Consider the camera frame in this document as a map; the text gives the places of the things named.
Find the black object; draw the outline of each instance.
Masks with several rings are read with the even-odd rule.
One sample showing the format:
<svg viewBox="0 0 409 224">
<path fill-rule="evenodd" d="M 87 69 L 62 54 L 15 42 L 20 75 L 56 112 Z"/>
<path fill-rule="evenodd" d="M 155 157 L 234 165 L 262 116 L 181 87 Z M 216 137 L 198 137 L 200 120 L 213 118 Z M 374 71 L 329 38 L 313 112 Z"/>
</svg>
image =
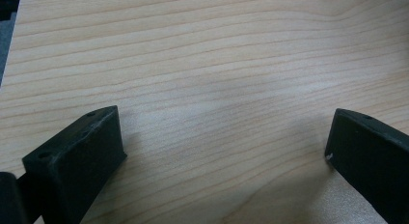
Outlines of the black object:
<svg viewBox="0 0 409 224">
<path fill-rule="evenodd" d="M 82 116 L 23 157 L 21 178 L 0 173 L 1 222 L 79 223 L 125 158 L 117 106 Z"/>
<path fill-rule="evenodd" d="M 20 0 L 0 0 L 0 21 L 10 19 L 13 12 L 17 12 Z"/>
<path fill-rule="evenodd" d="M 409 223 L 409 136 L 337 109 L 326 158 L 388 223 Z"/>
</svg>

